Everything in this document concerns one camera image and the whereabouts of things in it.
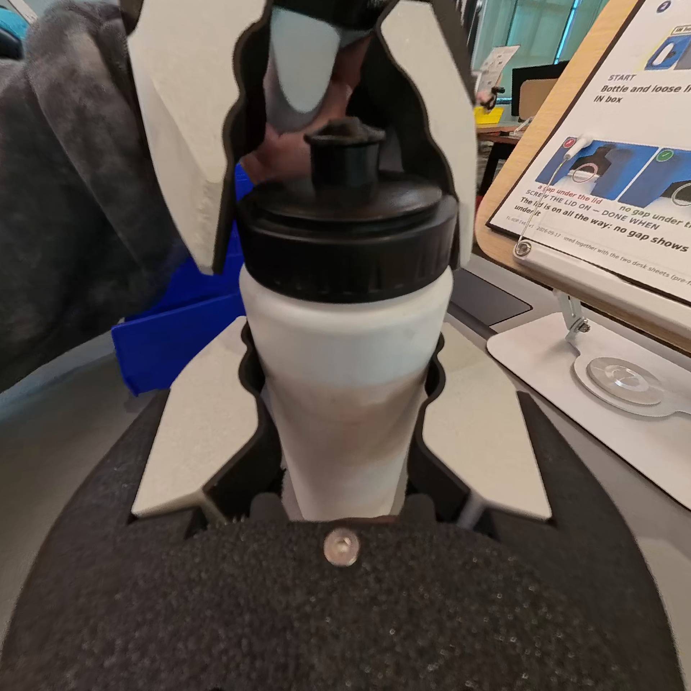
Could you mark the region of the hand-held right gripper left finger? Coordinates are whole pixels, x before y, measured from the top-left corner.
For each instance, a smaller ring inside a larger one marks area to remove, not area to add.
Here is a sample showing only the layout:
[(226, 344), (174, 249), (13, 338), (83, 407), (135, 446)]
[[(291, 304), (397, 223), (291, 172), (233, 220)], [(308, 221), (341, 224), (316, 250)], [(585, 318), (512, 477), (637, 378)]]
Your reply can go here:
[(281, 492), (281, 443), (264, 384), (247, 320), (236, 319), (171, 385), (136, 518), (200, 509), (210, 523), (229, 523), (248, 515), (255, 496)]

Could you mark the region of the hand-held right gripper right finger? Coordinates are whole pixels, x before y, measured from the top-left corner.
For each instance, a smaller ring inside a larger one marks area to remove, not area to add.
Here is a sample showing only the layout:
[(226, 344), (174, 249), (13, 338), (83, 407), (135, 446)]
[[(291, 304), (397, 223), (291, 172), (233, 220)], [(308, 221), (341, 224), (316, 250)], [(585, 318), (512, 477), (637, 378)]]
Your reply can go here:
[(442, 327), (408, 452), (408, 487), (472, 529), (486, 510), (551, 519), (515, 386), (486, 352)]

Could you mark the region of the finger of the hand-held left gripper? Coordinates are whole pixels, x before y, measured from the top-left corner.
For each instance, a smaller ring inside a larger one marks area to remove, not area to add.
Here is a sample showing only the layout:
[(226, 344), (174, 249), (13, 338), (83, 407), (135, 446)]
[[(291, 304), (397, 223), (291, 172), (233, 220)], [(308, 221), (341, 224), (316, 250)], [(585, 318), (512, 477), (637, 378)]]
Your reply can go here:
[(242, 104), (236, 47), (261, 27), (266, 1), (143, 1), (128, 53), (153, 168), (197, 268), (222, 271), (223, 207), (236, 155), (224, 128)]
[(477, 137), (474, 83), (460, 13), (453, 1), (395, 1), (377, 34), (393, 64), (416, 94), (421, 124), (399, 134), (406, 163), (457, 199), (450, 266), (466, 266), (473, 247)]

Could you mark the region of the blue storage bin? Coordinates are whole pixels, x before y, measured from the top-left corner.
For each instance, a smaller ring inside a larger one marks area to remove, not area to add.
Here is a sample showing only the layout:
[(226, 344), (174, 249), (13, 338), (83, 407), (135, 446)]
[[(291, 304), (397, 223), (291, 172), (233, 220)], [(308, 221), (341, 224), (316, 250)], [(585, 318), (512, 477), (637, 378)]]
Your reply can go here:
[(245, 315), (238, 285), (243, 263), (233, 224), (220, 274), (203, 274), (187, 258), (157, 303), (111, 329), (123, 381), (134, 396), (168, 389), (206, 345)]

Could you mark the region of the white plastic bottle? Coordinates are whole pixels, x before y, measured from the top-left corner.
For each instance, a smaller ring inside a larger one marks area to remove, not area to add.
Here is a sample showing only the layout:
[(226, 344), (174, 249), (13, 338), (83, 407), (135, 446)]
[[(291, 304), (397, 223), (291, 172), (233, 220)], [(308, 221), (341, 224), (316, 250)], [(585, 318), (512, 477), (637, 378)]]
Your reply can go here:
[(300, 516), (375, 518), (394, 508), (453, 274), (358, 304), (289, 298), (239, 275)]

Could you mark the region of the black bottle lid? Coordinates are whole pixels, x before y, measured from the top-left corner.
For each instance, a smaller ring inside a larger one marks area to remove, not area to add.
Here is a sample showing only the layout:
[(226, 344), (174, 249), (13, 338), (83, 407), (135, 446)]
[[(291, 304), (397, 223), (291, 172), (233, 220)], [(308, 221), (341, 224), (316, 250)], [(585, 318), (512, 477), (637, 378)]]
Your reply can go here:
[(238, 203), (245, 268), (290, 298), (358, 304), (425, 288), (451, 264), (458, 202), (435, 182), (380, 171), (385, 133), (357, 117), (306, 134), (310, 172)]

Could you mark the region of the person's left hand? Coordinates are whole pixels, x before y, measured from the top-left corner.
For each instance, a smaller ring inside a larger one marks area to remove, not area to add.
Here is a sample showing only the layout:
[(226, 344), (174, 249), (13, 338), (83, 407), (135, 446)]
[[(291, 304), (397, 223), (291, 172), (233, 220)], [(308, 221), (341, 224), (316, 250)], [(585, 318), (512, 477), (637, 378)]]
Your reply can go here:
[(306, 128), (278, 134), (270, 125), (266, 125), (262, 144), (239, 162), (254, 185), (302, 177), (310, 172), (310, 148), (305, 135), (324, 127), (333, 119), (346, 116), (350, 98), (361, 77), (361, 66), (371, 38), (371, 35), (362, 37), (337, 53), (321, 109)]

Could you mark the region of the background instruction sheets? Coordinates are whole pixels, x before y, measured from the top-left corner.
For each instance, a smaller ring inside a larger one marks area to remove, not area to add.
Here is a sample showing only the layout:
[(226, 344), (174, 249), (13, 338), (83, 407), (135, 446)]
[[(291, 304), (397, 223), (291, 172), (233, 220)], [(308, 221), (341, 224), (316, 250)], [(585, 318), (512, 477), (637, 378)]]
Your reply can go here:
[(511, 61), (520, 45), (500, 46), (492, 49), (479, 68), (476, 92), (490, 92), (502, 78), (502, 72)]

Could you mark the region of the background wooden desk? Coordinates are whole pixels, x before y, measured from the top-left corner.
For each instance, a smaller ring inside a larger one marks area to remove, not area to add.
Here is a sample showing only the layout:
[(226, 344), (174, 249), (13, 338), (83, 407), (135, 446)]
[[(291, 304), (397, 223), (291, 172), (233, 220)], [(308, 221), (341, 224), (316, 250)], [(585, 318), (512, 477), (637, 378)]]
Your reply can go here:
[(498, 172), (509, 159), (523, 136), (513, 128), (478, 130), (477, 182), (478, 194), (485, 195)]

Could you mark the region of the white stand base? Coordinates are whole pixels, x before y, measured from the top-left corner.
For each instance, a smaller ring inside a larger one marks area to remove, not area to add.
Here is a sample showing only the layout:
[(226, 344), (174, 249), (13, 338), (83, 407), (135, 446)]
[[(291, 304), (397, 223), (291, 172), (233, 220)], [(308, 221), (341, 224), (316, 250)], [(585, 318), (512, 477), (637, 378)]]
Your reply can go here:
[[(567, 417), (685, 509), (690, 509), (690, 359), (659, 354), (596, 322), (566, 340), (561, 313), (553, 313), (487, 341), (489, 354)], [(595, 358), (625, 361), (662, 386), (656, 405), (608, 395), (588, 376)]]

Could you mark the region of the background wooden document stand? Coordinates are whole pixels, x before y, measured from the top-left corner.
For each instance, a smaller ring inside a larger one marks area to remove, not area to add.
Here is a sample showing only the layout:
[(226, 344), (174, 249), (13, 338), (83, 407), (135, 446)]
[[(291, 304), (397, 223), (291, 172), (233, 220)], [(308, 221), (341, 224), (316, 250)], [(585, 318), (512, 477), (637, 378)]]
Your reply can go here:
[(521, 84), (518, 99), (518, 119), (525, 122), (537, 114), (558, 78), (532, 79)]

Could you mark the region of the instruction sheet on stand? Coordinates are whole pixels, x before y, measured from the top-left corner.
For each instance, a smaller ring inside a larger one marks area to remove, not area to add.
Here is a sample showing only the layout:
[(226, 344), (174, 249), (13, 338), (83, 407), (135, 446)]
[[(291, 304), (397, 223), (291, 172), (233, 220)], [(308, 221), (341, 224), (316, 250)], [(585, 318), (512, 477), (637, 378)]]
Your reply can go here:
[(516, 239), (492, 230), (489, 225), (493, 214), (579, 99), (586, 83), (642, 4), (642, 1), (610, 1), (603, 8), (480, 203), (474, 227), (479, 246), (476, 253), (545, 289), (576, 298), (590, 311), (689, 356), (688, 306), (551, 248), (533, 247), (528, 256), (518, 258), (514, 255)]

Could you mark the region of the printed instruction sheet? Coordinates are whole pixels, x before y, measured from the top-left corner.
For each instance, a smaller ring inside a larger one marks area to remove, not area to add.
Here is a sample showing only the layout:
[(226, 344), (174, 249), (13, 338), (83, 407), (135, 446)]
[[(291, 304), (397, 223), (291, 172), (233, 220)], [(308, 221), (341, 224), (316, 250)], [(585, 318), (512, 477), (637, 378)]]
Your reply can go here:
[(493, 214), (690, 302), (690, 2), (643, 1)]

